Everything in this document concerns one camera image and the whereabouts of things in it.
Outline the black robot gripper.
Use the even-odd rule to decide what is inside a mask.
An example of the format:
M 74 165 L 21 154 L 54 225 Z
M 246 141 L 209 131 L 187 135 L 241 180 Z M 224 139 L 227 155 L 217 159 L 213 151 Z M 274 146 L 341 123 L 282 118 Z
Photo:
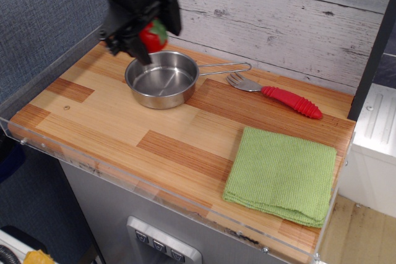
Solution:
M 113 55 L 125 52 L 142 65 L 152 63 L 139 33 L 154 19 L 179 36 L 182 30 L 178 0 L 107 0 L 107 16 L 98 37 Z

